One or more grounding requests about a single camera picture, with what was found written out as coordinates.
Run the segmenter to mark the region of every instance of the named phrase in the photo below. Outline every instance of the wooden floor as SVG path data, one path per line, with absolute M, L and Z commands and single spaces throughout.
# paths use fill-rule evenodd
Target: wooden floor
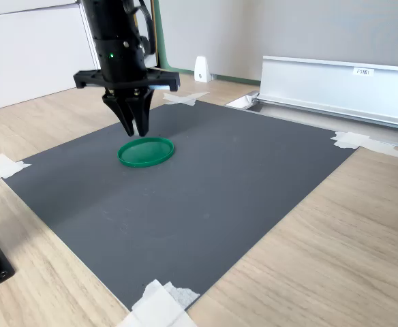
M 182 76 L 178 95 L 226 104 L 257 87 Z M 101 89 L 0 109 L 18 161 L 117 122 Z M 165 103 L 162 92 L 152 106 Z M 127 309 L 0 181 L 0 326 L 116 326 Z M 398 158 L 359 149 L 188 311 L 198 326 L 398 326 Z

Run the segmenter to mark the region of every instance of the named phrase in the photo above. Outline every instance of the white label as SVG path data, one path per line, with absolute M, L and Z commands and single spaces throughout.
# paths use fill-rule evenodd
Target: white label
M 374 74 L 375 74 L 375 70 L 374 69 L 358 68 L 358 67 L 354 68 L 354 75 L 373 77 Z

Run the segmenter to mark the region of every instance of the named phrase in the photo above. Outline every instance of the green lid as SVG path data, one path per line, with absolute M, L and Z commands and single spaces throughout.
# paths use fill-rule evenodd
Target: green lid
M 174 145 L 167 138 L 138 138 L 117 152 L 120 162 L 128 167 L 150 167 L 172 157 Z

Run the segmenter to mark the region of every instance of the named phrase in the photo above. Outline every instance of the gray mat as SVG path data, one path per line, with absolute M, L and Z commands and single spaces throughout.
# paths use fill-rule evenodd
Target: gray mat
M 151 111 L 175 153 L 128 168 L 120 123 L 5 179 L 128 308 L 154 279 L 204 294 L 354 151 L 334 133 L 196 102 Z

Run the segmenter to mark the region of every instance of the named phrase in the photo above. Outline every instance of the masking tape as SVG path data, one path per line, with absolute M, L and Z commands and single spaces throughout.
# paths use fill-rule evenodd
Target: masking tape
M 23 163 L 23 161 L 14 162 L 3 153 L 0 154 L 0 178 L 11 177 L 29 166 L 29 164 Z
M 336 140 L 334 145 L 339 148 L 347 149 L 357 149 L 359 146 L 366 148 L 371 151 L 384 153 L 385 155 L 392 155 L 393 157 L 398 157 L 398 150 L 392 144 L 372 140 L 367 135 L 361 135 L 356 133 L 342 133 L 340 131 L 335 132 L 336 136 L 331 138 L 331 140 Z
M 170 100 L 170 102 L 168 102 L 167 104 L 187 104 L 188 106 L 194 106 L 194 104 L 196 103 L 196 99 L 208 93 L 209 92 L 194 93 L 188 95 L 187 97 L 178 97 L 173 94 L 164 93 L 163 99 Z
M 196 327 L 184 311 L 199 294 L 158 280 L 146 286 L 142 298 L 117 327 Z

